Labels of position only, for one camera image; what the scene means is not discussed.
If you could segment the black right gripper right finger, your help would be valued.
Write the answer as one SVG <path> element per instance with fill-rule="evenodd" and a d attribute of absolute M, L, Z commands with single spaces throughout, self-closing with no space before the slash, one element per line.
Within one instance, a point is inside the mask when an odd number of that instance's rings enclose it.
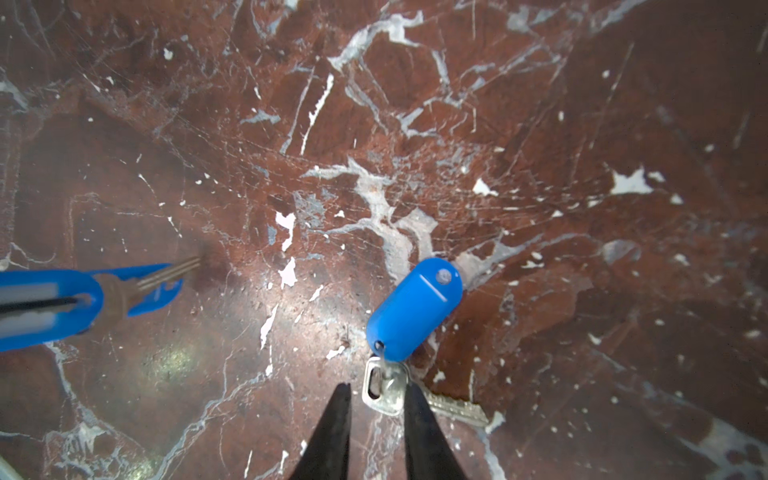
<path fill-rule="evenodd" d="M 422 389 L 405 391 L 405 464 L 409 480 L 467 480 Z"/>

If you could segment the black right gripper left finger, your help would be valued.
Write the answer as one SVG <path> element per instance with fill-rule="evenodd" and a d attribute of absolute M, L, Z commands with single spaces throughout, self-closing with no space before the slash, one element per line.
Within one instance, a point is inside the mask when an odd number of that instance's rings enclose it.
<path fill-rule="evenodd" d="M 334 389 L 290 480 L 348 479 L 351 414 L 351 386 L 340 383 Z"/>

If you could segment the key with blue tag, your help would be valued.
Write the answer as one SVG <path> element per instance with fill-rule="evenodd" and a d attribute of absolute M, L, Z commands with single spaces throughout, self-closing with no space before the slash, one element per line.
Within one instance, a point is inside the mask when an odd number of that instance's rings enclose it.
<path fill-rule="evenodd" d="M 202 265 L 191 257 L 167 264 L 108 270 L 5 271 L 1 274 L 1 350 L 19 350 L 82 334 L 94 326 L 168 306 L 184 278 Z"/>
<path fill-rule="evenodd" d="M 490 424 L 481 406 L 430 392 L 406 365 L 406 360 L 457 308 L 462 296 L 461 275 L 444 259 L 425 259 L 404 277 L 366 326 L 372 356 L 365 366 L 365 405 L 383 415 L 399 416 L 405 410 L 406 389 L 414 384 L 422 389 L 434 413 L 478 428 Z"/>

